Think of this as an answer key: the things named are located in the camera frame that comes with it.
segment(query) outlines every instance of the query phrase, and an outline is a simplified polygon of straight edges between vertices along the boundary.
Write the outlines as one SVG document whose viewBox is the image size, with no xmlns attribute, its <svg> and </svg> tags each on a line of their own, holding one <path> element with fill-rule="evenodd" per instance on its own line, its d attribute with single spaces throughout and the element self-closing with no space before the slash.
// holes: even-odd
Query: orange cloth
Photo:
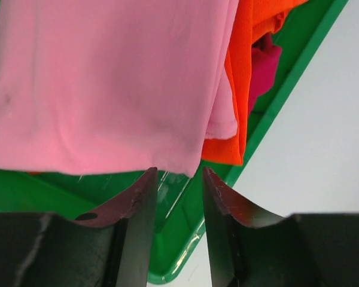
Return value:
<svg viewBox="0 0 359 287">
<path fill-rule="evenodd" d="M 227 49 L 225 70 L 233 91 L 237 134 L 227 140 L 205 139 L 202 159 L 243 164 L 246 148 L 251 45 L 264 34 L 282 28 L 290 10 L 307 0 L 240 0 Z"/>
</svg>

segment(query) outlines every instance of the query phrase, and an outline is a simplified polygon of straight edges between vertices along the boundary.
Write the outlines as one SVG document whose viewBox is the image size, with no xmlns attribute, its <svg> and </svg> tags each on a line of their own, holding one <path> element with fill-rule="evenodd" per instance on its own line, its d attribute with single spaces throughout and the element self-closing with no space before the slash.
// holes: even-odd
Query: green plastic bin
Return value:
<svg viewBox="0 0 359 287">
<path fill-rule="evenodd" d="M 273 89 L 259 98 L 248 125 L 245 165 L 287 100 L 296 82 L 347 0 L 310 0 L 287 18 L 275 44 L 283 48 Z M 233 185 L 243 167 L 201 162 L 194 178 L 160 172 L 149 282 L 173 280 L 205 232 L 202 167 L 212 167 Z M 31 176 L 0 170 L 0 211 L 53 210 L 72 219 L 129 187 L 142 172 Z"/>
</svg>

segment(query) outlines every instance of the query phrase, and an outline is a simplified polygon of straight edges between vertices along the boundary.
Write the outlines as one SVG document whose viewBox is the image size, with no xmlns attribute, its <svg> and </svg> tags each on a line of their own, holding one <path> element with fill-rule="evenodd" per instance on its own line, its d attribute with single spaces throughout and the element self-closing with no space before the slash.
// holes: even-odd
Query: folded pink cloth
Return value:
<svg viewBox="0 0 359 287">
<path fill-rule="evenodd" d="M 257 99 L 267 93 L 274 85 L 281 54 L 282 48 L 273 45 L 270 33 L 265 34 L 252 46 L 252 73 L 248 99 L 249 114 L 254 108 Z"/>
<path fill-rule="evenodd" d="M 1 0 L 0 168 L 194 175 L 237 4 Z"/>
</svg>

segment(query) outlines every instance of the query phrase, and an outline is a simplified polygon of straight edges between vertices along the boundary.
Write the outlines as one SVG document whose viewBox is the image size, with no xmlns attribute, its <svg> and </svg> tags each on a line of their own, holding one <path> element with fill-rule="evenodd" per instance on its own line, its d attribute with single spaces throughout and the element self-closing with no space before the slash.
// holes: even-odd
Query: white background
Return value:
<svg viewBox="0 0 359 287">
<path fill-rule="evenodd" d="M 359 0 L 349 0 L 235 190 L 283 216 L 359 211 Z M 164 286 L 211 287 L 205 236 Z"/>
</svg>

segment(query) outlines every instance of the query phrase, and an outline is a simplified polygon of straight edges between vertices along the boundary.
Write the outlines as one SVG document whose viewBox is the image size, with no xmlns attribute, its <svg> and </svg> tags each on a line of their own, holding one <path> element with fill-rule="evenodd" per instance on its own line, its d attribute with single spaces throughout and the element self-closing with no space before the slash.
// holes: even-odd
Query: stack of cloth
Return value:
<svg viewBox="0 0 359 287">
<path fill-rule="evenodd" d="M 306 1 L 1 1 L 0 169 L 242 165 L 271 34 Z"/>
</svg>

